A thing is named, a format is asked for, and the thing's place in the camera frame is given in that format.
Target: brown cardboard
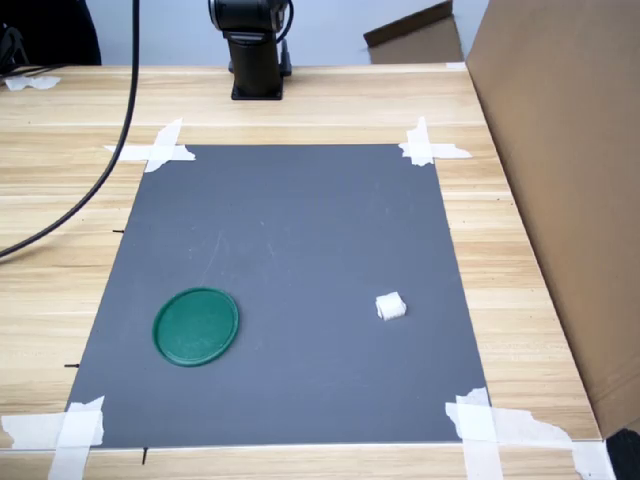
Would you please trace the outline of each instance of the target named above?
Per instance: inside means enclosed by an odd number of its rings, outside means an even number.
[[[464,60],[453,17],[369,48],[371,63],[443,63]]]
[[[387,25],[378,27],[364,34],[364,40],[369,47],[376,47],[389,40],[407,35],[424,28],[432,23],[443,20],[451,16],[453,12],[453,0],[432,5]]]
[[[604,436],[640,417],[639,25],[637,0],[492,0],[467,59]]]
[[[640,433],[640,418],[629,425],[629,430],[633,430],[636,433]]]

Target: torn tape piece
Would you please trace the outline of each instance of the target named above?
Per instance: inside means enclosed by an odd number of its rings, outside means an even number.
[[[115,145],[105,145],[104,148],[111,153],[115,152]],[[151,156],[152,145],[128,145],[120,152],[118,160],[135,161],[135,160],[149,160]],[[170,160],[195,160],[196,156],[187,150],[185,145],[176,145],[173,149],[173,156]]]
[[[536,420],[529,411],[489,407],[486,389],[475,389],[466,397],[457,397],[457,403],[445,404],[445,411],[463,441],[465,462],[467,454],[470,458],[479,455],[473,450],[477,450],[480,443],[493,444],[496,451],[498,445],[571,450],[576,472],[584,480],[615,480],[603,442],[573,442],[560,427]],[[494,471],[493,465],[482,465],[481,468]],[[469,478],[490,478],[482,476],[475,467],[467,469],[467,474]]]
[[[173,158],[173,152],[176,148],[176,143],[178,143],[181,128],[182,119],[179,118],[158,132],[156,141],[151,147],[147,168],[144,170],[145,172],[154,172]]]
[[[407,140],[407,143],[398,145],[402,156],[410,157],[411,163],[420,167],[433,163],[434,158],[471,158],[467,150],[453,143],[431,143],[424,117],[420,117],[416,128],[407,131]]]
[[[48,90],[55,87],[60,81],[60,77],[25,77],[19,75],[16,77],[5,78],[4,83],[12,92],[24,90],[26,87],[32,87],[37,90]]]
[[[476,388],[465,397],[457,397],[456,402],[445,404],[445,411],[462,439],[467,476],[474,480],[503,480],[487,389]]]
[[[407,130],[407,143],[401,143],[403,157],[411,157],[411,163],[420,167],[433,163],[431,142],[427,132],[427,121],[424,117],[418,119],[418,126]]]
[[[94,411],[100,409],[102,401],[98,406],[98,400],[94,400],[86,405],[82,403],[72,403],[69,412]],[[14,450],[54,450],[58,445],[58,437],[67,415],[73,413],[50,413],[40,415],[5,415],[0,419],[2,429],[12,439],[11,448]],[[104,430],[102,420],[95,429],[95,434],[91,439],[91,445],[101,445]]]
[[[103,402],[104,397],[100,397],[87,405],[72,403],[69,406],[58,436],[49,480],[82,480],[96,433],[100,432],[102,438]]]
[[[407,313],[407,306],[398,292],[376,297],[376,309],[378,310],[378,316],[384,321],[402,317]]]
[[[464,62],[447,62],[447,68],[451,70],[466,70],[467,64]]]

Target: green lid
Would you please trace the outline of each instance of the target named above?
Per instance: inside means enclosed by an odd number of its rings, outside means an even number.
[[[153,343],[171,363],[204,365],[222,355],[238,331],[238,307],[226,293],[191,288],[178,293],[158,312]]]

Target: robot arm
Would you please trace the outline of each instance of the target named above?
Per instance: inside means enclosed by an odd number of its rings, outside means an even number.
[[[289,20],[284,26],[285,10]],[[282,79],[291,75],[284,37],[293,21],[292,0],[209,0],[211,21],[229,43],[234,100],[280,100]],[[278,61],[278,43],[282,60]]]

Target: wooden table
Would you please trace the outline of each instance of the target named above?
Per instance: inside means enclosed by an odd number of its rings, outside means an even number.
[[[0,88],[0,246],[74,204],[120,132],[129,69],[56,75],[52,90]],[[143,68],[128,143],[153,143],[177,118],[181,144],[401,143],[424,116],[432,142],[473,155],[436,167],[494,406],[530,410],[574,440],[599,438],[466,70],[300,68],[282,102],[232,102],[231,84],[222,69]],[[0,415],[64,410],[77,371],[64,365],[80,362],[143,168],[119,163],[65,226],[0,263]],[[10,445],[0,432],[0,447]],[[2,452],[0,478],[46,478],[51,457]],[[467,478],[460,444],[150,450],[141,459],[141,450],[94,450],[85,478]],[[578,478],[567,451],[503,447],[501,460],[505,478]]]

